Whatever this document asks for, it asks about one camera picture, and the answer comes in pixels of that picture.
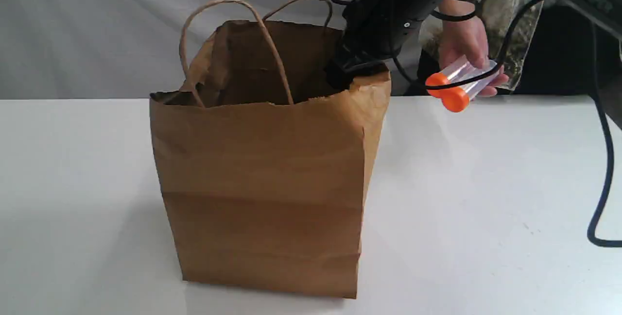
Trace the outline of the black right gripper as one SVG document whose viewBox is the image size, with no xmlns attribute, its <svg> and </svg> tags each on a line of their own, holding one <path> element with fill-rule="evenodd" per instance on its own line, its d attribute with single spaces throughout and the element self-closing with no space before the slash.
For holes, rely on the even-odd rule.
<svg viewBox="0 0 622 315">
<path fill-rule="evenodd" d="M 391 61 L 414 82 L 397 61 L 404 42 L 420 32 L 423 20 L 437 0 L 330 0 L 342 5 L 346 27 L 325 67 L 329 86 L 349 89 L 355 77 L 369 76 Z"/>
</svg>

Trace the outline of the person's right hand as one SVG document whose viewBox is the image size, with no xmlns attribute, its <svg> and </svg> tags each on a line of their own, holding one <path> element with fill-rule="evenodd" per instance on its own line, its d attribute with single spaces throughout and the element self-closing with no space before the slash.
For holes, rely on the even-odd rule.
<svg viewBox="0 0 622 315">
<path fill-rule="evenodd" d="M 438 11 L 449 16 L 464 16 L 475 11 L 475 5 L 459 0 L 443 0 Z M 445 21 L 442 23 L 442 34 L 438 45 L 440 69 L 444 69 L 462 56 L 466 56 L 473 66 L 484 69 L 489 62 L 488 53 L 488 37 L 480 18 L 473 17 L 462 22 Z M 507 80 L 509 77 L 500 72 L 493 82 L 482 89 L 479 96 L 495 96 L 497 94 L 495 87 Z"/>
</svg>

